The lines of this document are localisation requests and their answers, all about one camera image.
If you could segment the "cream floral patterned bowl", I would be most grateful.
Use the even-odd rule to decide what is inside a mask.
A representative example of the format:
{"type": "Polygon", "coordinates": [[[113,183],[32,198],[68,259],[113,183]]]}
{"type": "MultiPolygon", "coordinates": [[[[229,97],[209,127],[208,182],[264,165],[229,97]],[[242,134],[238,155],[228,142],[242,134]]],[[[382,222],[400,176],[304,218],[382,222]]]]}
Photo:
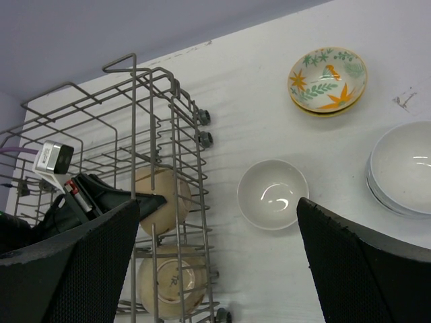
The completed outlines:
{"type": "Polygon", "coordinates": [[[332,112],[364,93],[368,72],[353,51],[324,47],[305,54],[288,74],[288,93],[307,110],[332,112]]]}

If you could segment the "beige bowl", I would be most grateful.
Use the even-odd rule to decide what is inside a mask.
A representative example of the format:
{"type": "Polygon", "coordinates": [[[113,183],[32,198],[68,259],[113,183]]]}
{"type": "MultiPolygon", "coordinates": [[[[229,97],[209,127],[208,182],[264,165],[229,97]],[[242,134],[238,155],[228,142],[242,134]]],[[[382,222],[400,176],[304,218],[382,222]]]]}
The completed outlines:
{"type": "Polygon", "coordinates": [[[152,235],[152,224],[156,234],[165,234],[176,228],[176,218],[183,223],[191,210],[191,189],[184,180],[174,180],[174,172],[169,168],[154,169],[154,189],[151,189],[151,168],[136,170],[136,192],[157,194],[166,199],[166,204],[140,222],[145,233],[152,235]]]}
{"type": "Polygon", "coordinates": [[[178,320],[202,303],[207,291],[205,257],[194,248],[177,246],[156,249],[158,258],[145,258],[137,274],[137,293],[142,306],[162,320],[178,320]]]}
{"type": "Polygon", "coordinates": [[[300,170],[280,159],[251,166],[237,188],[243,217],[253,226],[277,231],[297,222],[298,201],[310,196],[308,182],[300,170]]]}

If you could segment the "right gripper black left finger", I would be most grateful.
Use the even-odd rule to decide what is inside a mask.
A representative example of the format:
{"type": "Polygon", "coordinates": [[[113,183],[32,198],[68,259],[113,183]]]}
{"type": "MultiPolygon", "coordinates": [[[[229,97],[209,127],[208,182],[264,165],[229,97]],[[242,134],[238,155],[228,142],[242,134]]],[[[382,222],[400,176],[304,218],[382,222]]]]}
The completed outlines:
{"type": "Polygon", "coordinates": [[[1,256],[2,322],[113,322],[139,205],[1,256]]]}

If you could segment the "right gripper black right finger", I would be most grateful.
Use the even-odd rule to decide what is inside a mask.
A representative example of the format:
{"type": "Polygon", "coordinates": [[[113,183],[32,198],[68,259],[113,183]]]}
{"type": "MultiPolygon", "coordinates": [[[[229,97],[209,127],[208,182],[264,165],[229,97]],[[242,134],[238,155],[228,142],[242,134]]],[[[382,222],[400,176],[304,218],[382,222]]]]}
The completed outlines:
{"type": "Polygon", "coordinates": [[[304,249],[326,322],[429,322],[430,250],[301,198],[304,249]]]}

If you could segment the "yellow green patterned bowl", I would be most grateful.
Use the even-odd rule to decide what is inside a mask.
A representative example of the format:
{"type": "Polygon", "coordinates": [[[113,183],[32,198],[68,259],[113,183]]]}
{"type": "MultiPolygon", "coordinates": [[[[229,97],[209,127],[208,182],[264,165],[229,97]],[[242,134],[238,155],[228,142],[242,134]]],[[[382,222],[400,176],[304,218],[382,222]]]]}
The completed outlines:
{"type": "Polygon", "coordinates": [[[322,117],[322,118],[329,118],[329,117],[333,117],[333,116],[337,116],[340,114],[343,114],[344,112],[347,112],[349,109],[351,109],[353,106],[356,105],[357,101],[360,101],[362,96],[364,93],[360,94],[356,99],[354,99],[352,102],[350,102],[345,108],[336,110],[336,111],[332,111],[332,112],[316,112],[314,110],[307,110],[305,108],[303,108],[298,101],[292,96],[292,94],[289,94],[290,99],[293,101],[293,103],[296,105],[296,107],[303,111],[304,113],[311,115],[311,116],[316,116],[316,117],[322,117]]]}

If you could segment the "white blue bowl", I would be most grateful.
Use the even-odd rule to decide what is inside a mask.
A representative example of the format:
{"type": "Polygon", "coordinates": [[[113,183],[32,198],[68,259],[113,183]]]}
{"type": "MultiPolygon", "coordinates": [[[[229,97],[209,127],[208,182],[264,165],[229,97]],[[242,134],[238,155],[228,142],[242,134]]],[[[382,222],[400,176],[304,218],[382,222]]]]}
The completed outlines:
{"type": "Polygon", "coordinates": [[[390,206],[384,204],[378,197],[377,195],[374,193],[374,191],[371,189],[371,186],[369,185],[368,182],[366,182],[366,185],[368,187],[368,190],[370,191],[371,195],[374,197],[374,199],[377,201],[377,203],[379,203],[383,208],[385,208],[386,210],[397,214],[398,216],[401,217],[405,217],[405,218],[410,218],[410,219],[430,219],[430,215],[424,215],[424,214],[417,214],[417,213],[405,213],[403,211],[398,211],[396,209],[391,208],[390,206]]]}
{"type": "Polygon", "coordinates": [[[403,211],[405,213],[417,213],[417,214],[424,214],[424,215],[430,215],[429,213],[424,213],[420,211],[415,211],[408,209],[407,207],[401,206],[397,204],[396,202],[392,201],[377,185],[371,171],[371,157],[368,158],[366,162],[366,181],[371,186],[371,189],[374,191],[374,193],[377,195],[377,197],[386,205],[390,206],[393,209],[396,209],[398,211],[403,211]]]}
{"type": "Polygon", "coordinates": [[[370,175],[391,202],[415,212],[430,212],[430,121],[391,129],[370,154],[370,175]]]}

